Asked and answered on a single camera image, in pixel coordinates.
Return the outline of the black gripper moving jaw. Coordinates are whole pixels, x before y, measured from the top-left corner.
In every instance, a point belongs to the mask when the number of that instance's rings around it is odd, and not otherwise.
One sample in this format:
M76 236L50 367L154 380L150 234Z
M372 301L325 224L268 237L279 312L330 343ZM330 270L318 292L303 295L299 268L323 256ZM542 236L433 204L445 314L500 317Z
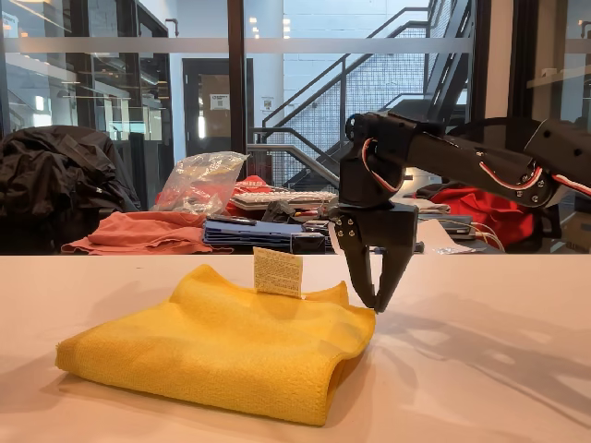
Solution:
M372 283L368 245L351 215L334 219L339 247L343 250L351 283L365 307L375 308L377 298Z

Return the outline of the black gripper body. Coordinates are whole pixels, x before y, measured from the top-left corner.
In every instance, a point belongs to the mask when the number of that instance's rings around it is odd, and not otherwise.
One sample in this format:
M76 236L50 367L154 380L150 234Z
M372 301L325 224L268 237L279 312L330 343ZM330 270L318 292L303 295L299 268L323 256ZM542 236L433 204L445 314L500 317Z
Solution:
M414 253L416 247L417 208L386 205L377 208L338 206L336 233L345 252L366 251L371 247Z

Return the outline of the black gripper fixed jaw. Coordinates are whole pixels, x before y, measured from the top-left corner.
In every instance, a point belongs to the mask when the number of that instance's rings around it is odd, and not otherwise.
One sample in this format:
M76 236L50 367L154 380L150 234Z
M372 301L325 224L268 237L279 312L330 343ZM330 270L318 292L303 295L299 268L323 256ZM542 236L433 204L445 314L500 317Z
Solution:
M384 251L382 254L382 268L380 285L376 294L374 310L383 313L392 299L393 293L402 278L410 261L410 251Z

